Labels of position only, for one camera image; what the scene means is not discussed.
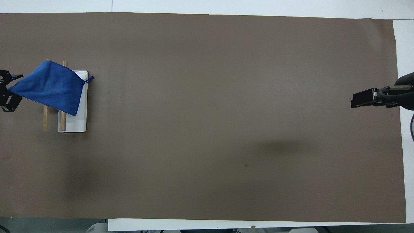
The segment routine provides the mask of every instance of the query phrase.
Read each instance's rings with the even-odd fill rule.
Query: blue towel
[[[44,61],[9,91],[75,116],[83,85],[93,78],[85,81],[67,67]]]

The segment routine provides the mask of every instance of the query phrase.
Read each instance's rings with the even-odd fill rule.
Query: gray floor
[[[0,217],[0,225],[11,233],[85,233],[86,230],[102,219],[57,219],[57,218],[4,218]],[[316,227],[319,233],[412,233],[414,224],[361,225],[361,226],[329,226],[327,229]],[[289,232],[288,228],[254,228],[239,229],[241,233],[281,233]]]

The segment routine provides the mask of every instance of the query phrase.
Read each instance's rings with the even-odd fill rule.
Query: wooden dowel
[[[67,61],[63,61],[62,65],[67,67]],[[66,131],[66,112],[60,111],[60,131]]]
[[[43,131],[49,130],[49,106],[43,105]]]

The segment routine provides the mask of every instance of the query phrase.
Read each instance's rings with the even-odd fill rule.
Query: brown mat
[[[1,69],[87,69],[86,133],[0,117],[0,215],[405,222],[392,21],[2,14]]]

